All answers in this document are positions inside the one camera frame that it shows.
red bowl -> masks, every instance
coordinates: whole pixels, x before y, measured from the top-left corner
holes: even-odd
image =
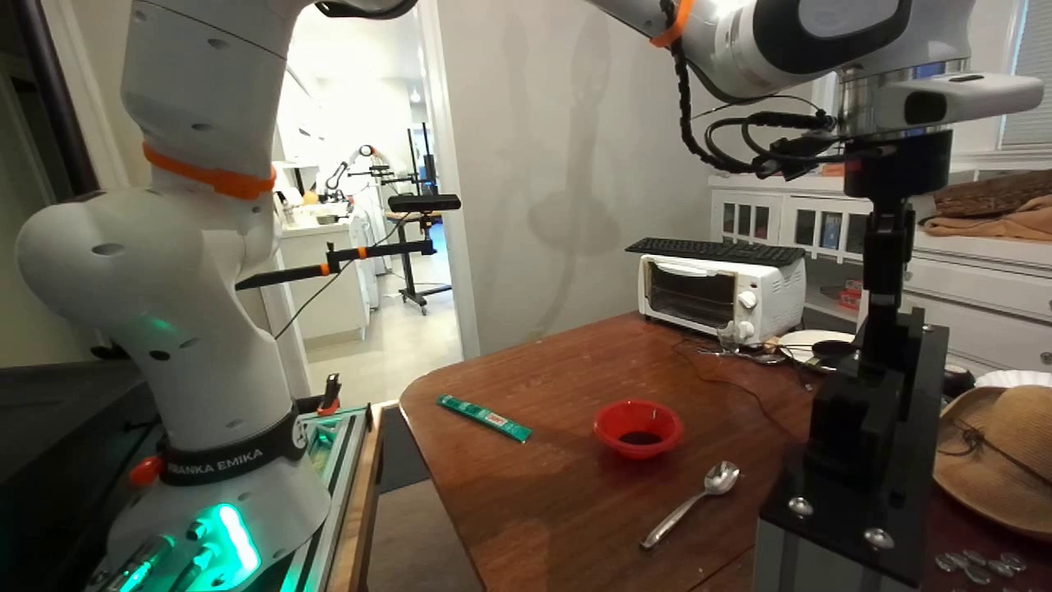
[[[658,400],[611,400],[593,432],[600,445],[630,459],[660,458],[683,441],[683,422]]]

toaster oven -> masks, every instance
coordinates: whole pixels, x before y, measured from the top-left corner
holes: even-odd
[[[741,341],[757,348],[798,324],[805,284],[805,255],[762,265],[646,254],[639,311],[707,335],[733,324]]]

metal spoon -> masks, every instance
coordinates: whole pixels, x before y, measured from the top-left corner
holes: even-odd
[[[724,496],[733,491],[738,478],[742,471],[730,459],[721,459],[716,467],[710,467],[710,474],[705,478],[705,487],[699,493],[688,496],[677,509],[670,509],[652,533],[649,538],[641,541],[646,548],[656,548],[667,528],[675,528],[699,501],[707,496]]]
[[[785,362],[790,362],[790,359],[780,356],[780,350],[742,350],[742,348],[715,350],[715,356],[721,356],[721,359],[750,359],[750,362],[757,362],[757,365],[762,365],[762,367],[777,367],[777,365],[785,365]]]

black cable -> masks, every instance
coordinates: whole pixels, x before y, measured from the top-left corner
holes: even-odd
[[[705,143],[710,146],[710,159],[716,159],[724,169],[757,169],[752,163],[727,155],[727,152],[716,143],[716,131],[721,131],[721,128],[730,128],[730,123],[748,123],[748,117],[721,117],[721,120],[715,120],[715,123],[705,131]]]
[[[770,146],[762,146],[757,138],[752,138],[752,117],[742,123],[742,142],[757,152],[757,155],[767,155]]]
[[[802,105],[823,110],[812,99],[802,99],[802,94],[770,94],[762,100],[802,100]],[[690,117],[707,117],[707,114],[716,114],[716,110],[727,110],[727,107],[738,107],[738,105],[724,100],[724,105],[715,105],[707,110],[695,110]]]
[[[302,299],[302,304],[293,311],[293,317],[285,317],[285,324],[273,339],[284,339],[291,324],[306,311],[306,304],[314,304],[349,265],[353,264],[342,264],[326,286],[320,286],[310,299]]]
[[[688,331],[683,331],[683,339],[682,339],[682,356],[688,359],[688,367],[698,374],[698,380],[705,380],[705,384],[715,380],[710,374],[699,374],[699,370],[695,367],[695,362],[698,362],[698,335],[688,335]],[[748,384],[741,384],[741,380],[721,380],[721,384],[738,389],[738,391],[748,391],[748,393],[752,399],[757,411],[762,413],[762,422],[767,422],[773,432],[780,432],[790,445],[798,445],[798,438],[762,403],[760,391],[752,391],[752,389],[748,389]]]
[[[660,0],[667,26],[675,26],[677,11],[670,0]],[[690,155],[698,155],[705,163],[710,167],[724,167],[724,162],[716,162],[710,152],[705,152],[695,138],[690,128],[690,74],[688,74],[688,52],[683,52],[683,39],[677,39],[670,48],[675,59],[675,71],[677,71],[677,93],[682,93],[682,142],[688,143]]]
[[[285,317],[285,324],[284,324],[273,339],[284,339],[284,335],[293,327],[293,323],[306,311],[306,304],[314,304],[349,265],[353,265],[353,264],[342,264],[342,265],[330,275],[326,286],[320,286],[310,299],[302,299],[302,304]]]

white cabinet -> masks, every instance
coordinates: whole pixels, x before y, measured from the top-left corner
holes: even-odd
[[[770,206],[780,220],[757,234],[741,211]],[[710,239],[785,244],[809,251],[809,311],[855,323],[863,235],[873,200],[844,198],[839,177],[715,179]],[[1052,370],[1052,244],[926,235],[917,225],[904,304],[950,324],[950,359],[985,367]]]
[[[974,367],[1052,370],[1052,244],[917,235],[904,302]]]
[[[809,254],[805,308],[823,324],[855,324],[863,234],[868,200],[844,198],[835,177],[785,179],[716,179],[710,235],[727,244],[784,244]]]

